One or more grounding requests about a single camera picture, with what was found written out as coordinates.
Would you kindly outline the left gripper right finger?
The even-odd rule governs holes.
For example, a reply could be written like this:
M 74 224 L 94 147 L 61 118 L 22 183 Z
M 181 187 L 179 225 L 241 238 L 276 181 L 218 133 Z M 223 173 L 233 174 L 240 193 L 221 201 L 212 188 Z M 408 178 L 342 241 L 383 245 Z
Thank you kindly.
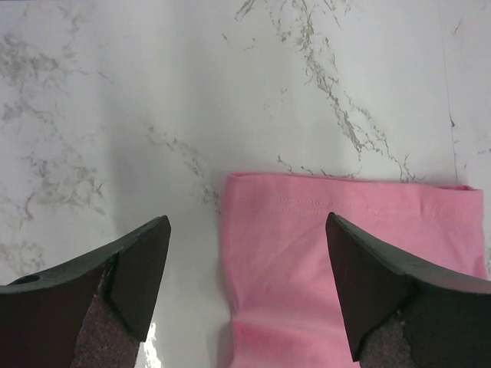
M 488 367 L 490 282 L 440 267 L 330 213 L 328 253 L 353 361 Z

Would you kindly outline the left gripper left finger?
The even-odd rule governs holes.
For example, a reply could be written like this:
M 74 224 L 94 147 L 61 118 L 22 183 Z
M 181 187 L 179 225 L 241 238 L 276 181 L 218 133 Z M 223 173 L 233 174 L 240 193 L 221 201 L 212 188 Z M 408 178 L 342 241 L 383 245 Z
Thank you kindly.
M 160 216 L 122 238 L 1 288 L 3 367 L 133 367 L 170 242 Z

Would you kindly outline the pink t shirt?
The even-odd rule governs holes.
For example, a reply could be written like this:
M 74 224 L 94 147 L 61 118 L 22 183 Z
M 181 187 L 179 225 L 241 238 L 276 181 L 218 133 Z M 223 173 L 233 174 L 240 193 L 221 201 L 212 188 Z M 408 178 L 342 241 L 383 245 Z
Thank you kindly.
M 233 173 L 222 204 L 234 367 L 353 366 L 328 256 L 330 213 L 427 261 L 486 276 L 483 192 L 469 186 Z

